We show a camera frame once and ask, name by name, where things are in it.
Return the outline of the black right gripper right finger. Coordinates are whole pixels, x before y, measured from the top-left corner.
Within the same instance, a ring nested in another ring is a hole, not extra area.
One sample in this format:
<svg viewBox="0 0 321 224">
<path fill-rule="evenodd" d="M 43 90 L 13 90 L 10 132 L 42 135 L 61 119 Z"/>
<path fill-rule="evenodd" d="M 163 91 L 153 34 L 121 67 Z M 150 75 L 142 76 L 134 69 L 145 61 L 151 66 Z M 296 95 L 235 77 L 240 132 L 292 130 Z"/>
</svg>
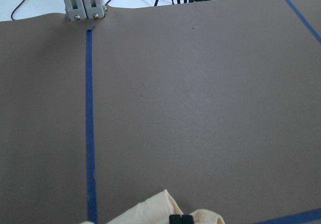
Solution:
<svg viewBox="0 0 321 224">
<path fill-rule="evenodd" d="M 194 218 L 192 215 L 183 214 L 182 215 L 182 224 L 194 224 Z"/>
</svg>

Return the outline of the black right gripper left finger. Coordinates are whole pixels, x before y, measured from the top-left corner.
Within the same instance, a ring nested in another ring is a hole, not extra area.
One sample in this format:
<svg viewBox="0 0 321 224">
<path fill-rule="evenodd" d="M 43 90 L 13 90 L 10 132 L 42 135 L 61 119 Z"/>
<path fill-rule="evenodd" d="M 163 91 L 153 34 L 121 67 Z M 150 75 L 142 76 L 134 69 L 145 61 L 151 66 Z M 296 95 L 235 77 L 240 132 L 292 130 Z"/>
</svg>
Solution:
<svg viewBox="0 0 321 224">
<path fill-rule="evenodd" d="M 182 224 L 182 216 L 180 214 L 170 215 L 169 224 Z"/>
</svg>

